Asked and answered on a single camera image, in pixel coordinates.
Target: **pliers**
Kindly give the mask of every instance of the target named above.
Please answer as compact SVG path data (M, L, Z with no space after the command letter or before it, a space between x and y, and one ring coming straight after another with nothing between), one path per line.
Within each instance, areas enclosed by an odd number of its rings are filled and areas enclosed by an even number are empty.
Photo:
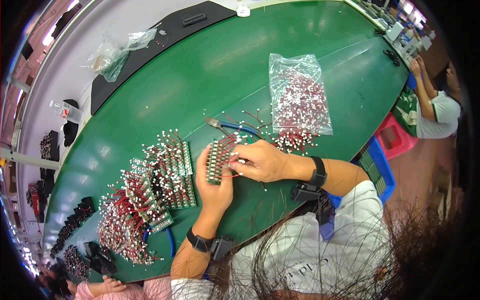
M243 126L240 127L241 125L222 122L222 121L219 121L219 120L217 120L215 118L211 118L211 117L205 118L205 122L210 126L213 126L215 128L220 129L225 135L230 135L230 133L228 133L225 129L223 129L223 127L236 129L238 131L248 132L250 134L254 134L254 135L258 136L262 140L265 139L258 130L250 128L250 127L243 127Z
M147 226L145 232L144 232L144 236L143 236L143 241L144 243L147 242L147 239L148 239L148 233L149 233L149 230L151 230L152 227L150 225ZM172 233L172 230L170 229L170 227L167 227L165 228L165 231L167 232L168 234L168 239L170 240L170 257L175 257L175 240L173 239L173 233Z

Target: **hand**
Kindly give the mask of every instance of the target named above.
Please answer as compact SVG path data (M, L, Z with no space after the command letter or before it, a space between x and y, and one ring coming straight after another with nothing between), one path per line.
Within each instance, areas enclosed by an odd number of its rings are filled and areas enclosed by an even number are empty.
M197 159L197 175L195 183L202 199L202 210L210 214L222 214L232 204L233 178L228 166L222 166L222 181L220 185L207 182L207 160L211 151L209 145Z
M410 61L410 70L412 71L415 79L421 79L421 69L417 60Z
M420 65L420 69L422 72L425 72L425 62L423 61L423 58L418 55L417 58L416 58L417 62L419 63Z
M67 280L67 289L70 291L72 295L75 296L77 293L77 285L71 282L70 280Z
M286 179L288 155L272 146L269 142L259 140L250 145L237 145L231 158L230 168L239 174L257 181L272 182ZM243 164L238 158L248 161Z
M103 294L121 292L127 288L127 286L122 284L120 280L109 278L107 275L103 275L102 278L103 278L103 284L102 284Z

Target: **black wrist strap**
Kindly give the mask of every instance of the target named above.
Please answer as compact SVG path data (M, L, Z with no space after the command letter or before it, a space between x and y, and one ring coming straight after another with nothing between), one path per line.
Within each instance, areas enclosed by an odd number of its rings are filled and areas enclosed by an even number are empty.
M325 181L327 180L327 173L325 172L324 162L321 158L316 156L311 156L310 158L313 159L316 169L313 171L312 179L310 179L307 184L313 185L315 187L321 187L325 184Z
M215 238L207 240L201 236L194 235L191 227L187 232L187 239L192 244L192 247L200 252L209 252L210 248L212 247L212 243L215 240Z

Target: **factory floor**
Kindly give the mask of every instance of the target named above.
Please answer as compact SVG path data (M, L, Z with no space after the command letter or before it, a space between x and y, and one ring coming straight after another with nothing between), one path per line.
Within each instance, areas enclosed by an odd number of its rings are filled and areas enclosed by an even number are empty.
M423 211L432 200L440 167L452 176L455 168L455 139L420 139L415 147L388 161L396 188L386 203L391 211L415 208Z

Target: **pink stool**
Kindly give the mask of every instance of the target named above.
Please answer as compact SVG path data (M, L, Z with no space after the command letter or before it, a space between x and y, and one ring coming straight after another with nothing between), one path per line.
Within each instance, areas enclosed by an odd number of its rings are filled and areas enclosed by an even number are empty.
M395 135L395 140L391 143L391 149L386 149L380 135L380 131L388 127L392 127L393 133ZM388 113L382 124L380 124L380 126L378 127L377 131L375 131L375 136L377 137L378 142L380 143L380 146L382 147L387 160L410 150L411 148L413 148L413 146L415 146L418 141L418 137L413 137L409 135L405 130L403 130L402 126L398 124L391 112Z

